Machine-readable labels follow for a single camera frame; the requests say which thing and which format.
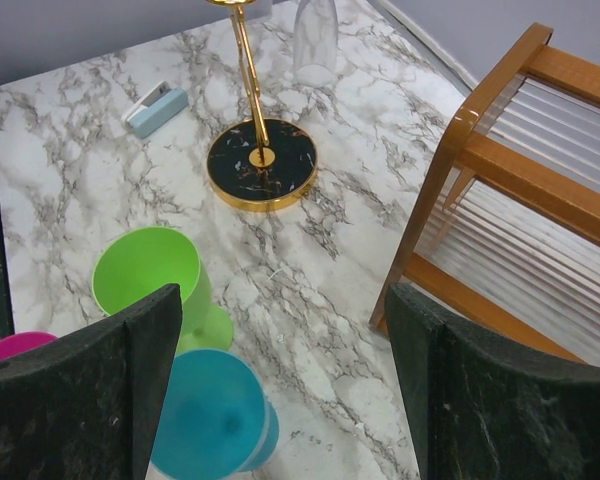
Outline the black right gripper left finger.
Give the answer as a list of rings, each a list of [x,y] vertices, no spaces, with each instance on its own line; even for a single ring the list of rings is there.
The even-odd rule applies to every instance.
[[[0,362],[0,479],[145,477],[181,330],[166,284]]]

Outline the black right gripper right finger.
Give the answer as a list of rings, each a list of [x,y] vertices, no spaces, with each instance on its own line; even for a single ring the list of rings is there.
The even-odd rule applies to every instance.
[[[385,297],[424,479],[600,479],[600,367],[524,346],[407,284]]]

